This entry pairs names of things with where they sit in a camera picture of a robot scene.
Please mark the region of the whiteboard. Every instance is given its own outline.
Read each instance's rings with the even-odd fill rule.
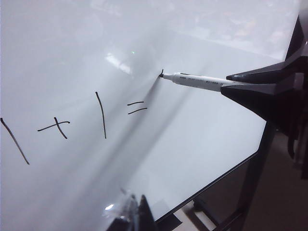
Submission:
[[[104,230],[121,188],[145,194],[158,219],[249,157],[264,120],[157,76],[224,78],[279,62],[297,8],[3,0],[1,118],[30,165],[1,124],[1,230]]]

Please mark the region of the clear plastic piece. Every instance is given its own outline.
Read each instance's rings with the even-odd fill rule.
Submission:
[[[121,189],[122,196],[118,203],[107,205],[103,210],[103,217],[118,218],[127,222],[135,222],[138,214],[138,202],[134,194]]]

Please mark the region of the black whiteboard stand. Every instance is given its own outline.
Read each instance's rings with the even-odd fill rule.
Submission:
[[[240,231],[242,230],[245,219],[247,217],[250,205],[255,195],[255,191],[257,189],[257,185],[262,173],[263,166],[265,164],[270,145],[273,141],[275,128],[271,126],[269,123],[266,123],[263,136],[260,142],[259,149],[250,157],[242,161],[240,164],[232,168],[230,171],[226,172],[220,178],[216,179],[209,185],[205,186],[202,190],[185,200],[183,203],[178,205],[176,208],[172,209],[169,213],[162,216],[160,219],[156,221],[157,225],[160,228],[160,231],[173,230],[181,222],[176,221],[176,217],[173,215],[178,209],[183,207],[185,204],[194,201],[194,207],[196,210],[203,211],[207,217],[216,225],[214,231]],[[214,215],[210,209],[207,207],[206,203],[204,203],[198,196],[201,193],[204,193],[211,186],[219,182],[225,176],[232,173],[234,170],[242,166],[243,164],[248,164],[244,182],[242,185],[242,189],[240,192],[240,197],[237,203],[237,207],[233,213],[231,213],[226,219],[220,220],[216,215]]]

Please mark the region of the white marker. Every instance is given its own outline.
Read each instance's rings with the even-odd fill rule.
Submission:
[[[163,74],[163,71],[159,75],[159,77],[169,79],[174,83],[184,85],[184,86],[202,88],[206,90],[214,90],[214,91],[219,91],[219,92],[220,92],[221,87],[250,84],[250,83],[231,81],[231,80],[221,79],[221,78],[190,75],[190,74],[185,74],[185,73],[174,73],[171,75]]]

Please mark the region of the handwritten math equation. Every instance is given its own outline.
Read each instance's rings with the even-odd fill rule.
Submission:
[[[97,91],[95,92],[95,95],[96,95],[96,98],[97,98],[97,100],[98,100],[98,102],[99,102],[99,105],[100,105],[100,108],[101,108],[102,119],[103,119],[104,137],[105,137],[105,139],[107,139],[107,136],[106,136],[106,125],[105,125],[105,115],[104,115],[104,111],[103,111],[103,105],[102,105],[101,99],[100,99],[100,97],[99,97]],[[144,103],[144,101],[138,101],[138,102],[129,103],[129,104],[127,104],[127,106],[131,106],[131,105],[134,105],[134,104],[137,104],[137,103]],[[138,109],[138,110],[129,112],[128,115],[133,114],[133,113],[138,112],[138,111],[141,111],[141,110],[145,110],[145,109],[147,109],[147,107],[140,108],[140,109]],[[38,132],[41,132],[41,131],[43,131],[43,130],[46,130],[46,129],[49,129],[49,128],[52,128],[52,127],[56,126],[56,127],[58,128],[59,132],[61,133],[61,135],[62,135],[65,139],[67,139],[67,136],[66,136],[66,135],[64,134],[64,132],[62,131],[62,129],[61,129],[61,127],[60,127],[60,124],[65,124],[65,123],[70,124],[70,121],[61,121],[61,122],[59,122],[58,119],[57,119],[57,117],[54,117],[53,119],[54,119],[54,121],[55,121],[55,124],[52,124],[52,125],[47,126],[47,127],[45,127],[45,128],[38,129],[37,131],[38,131]],[[27,160],[26,155],[24,154],[23,150],[21,149],[20,145],[18,144],[17,139],[16,139],[15,136],[13,135],[12,131],[11,131],[10,128],[6,125],[6,123],[4,122],[3,118],[0,118],[0,121],[1,121],[1,123],[4,125],[4,127],[6,128],[6,130],[8,131],[8,133],[10,134],[11,138],[13,139],[14,143],[16,144],[16,146],[17,146],[18,150],[20,151],[22,157],[24,158],[25,162],[29,165],[30,163],[29,163],[29,161]]]

